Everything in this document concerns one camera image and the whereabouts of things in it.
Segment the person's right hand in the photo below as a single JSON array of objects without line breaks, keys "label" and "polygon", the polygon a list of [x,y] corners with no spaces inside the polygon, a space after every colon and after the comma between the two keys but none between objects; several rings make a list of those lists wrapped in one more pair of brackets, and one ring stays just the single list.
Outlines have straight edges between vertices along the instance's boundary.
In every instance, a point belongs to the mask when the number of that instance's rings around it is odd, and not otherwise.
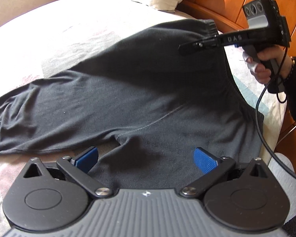
[{"label": "person's right hand", "polygon": [[[283,79],[285,79],[291,71],[293,61],[289,56],[285,55],[285,51],[278,45],[266,48],[265,50],[257,53],[257,56],[261,62],[275,59],[279,65],[284,58],[280,71],[280,75]],[[245,60],[251,74],[260,84],[265,85],[270,81],[271,71],[270,69],[267,69],[264,64],[256,62],[246,52],[243,52],[243,59]]]}]

